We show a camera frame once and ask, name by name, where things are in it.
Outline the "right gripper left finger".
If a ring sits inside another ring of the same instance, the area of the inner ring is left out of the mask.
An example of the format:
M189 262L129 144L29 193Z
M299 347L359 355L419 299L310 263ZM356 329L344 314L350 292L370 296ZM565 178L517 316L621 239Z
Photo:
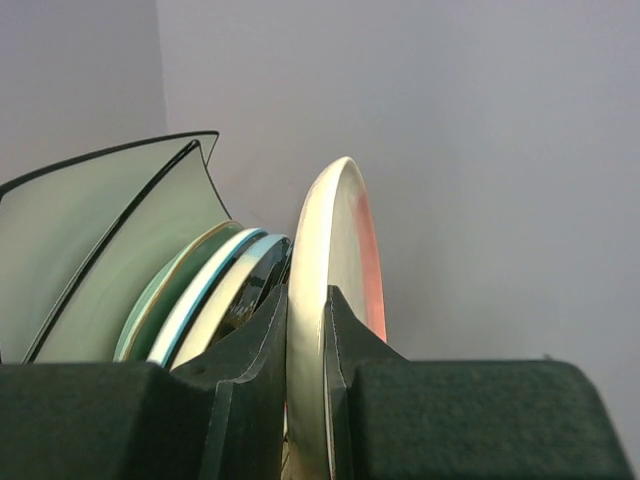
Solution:
M5 479L276 479L287 291L207 352L152 363L5 365Z

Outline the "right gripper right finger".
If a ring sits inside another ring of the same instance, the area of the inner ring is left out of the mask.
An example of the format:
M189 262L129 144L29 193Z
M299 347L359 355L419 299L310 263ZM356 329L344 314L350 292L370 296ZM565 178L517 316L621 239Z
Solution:
M630 479L601 396L556 360L411 361L324 306L335 479Z

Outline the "pink and cream plate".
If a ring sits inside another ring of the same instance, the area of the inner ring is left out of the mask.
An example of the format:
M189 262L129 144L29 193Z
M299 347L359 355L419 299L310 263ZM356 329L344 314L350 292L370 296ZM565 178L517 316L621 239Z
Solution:
M291 473L328 479L333 455L326 393L324 306L337 286L355 316L387 338L378 245L366 186L355 161L342 157L314 180L295 236L289 284L286 405Z

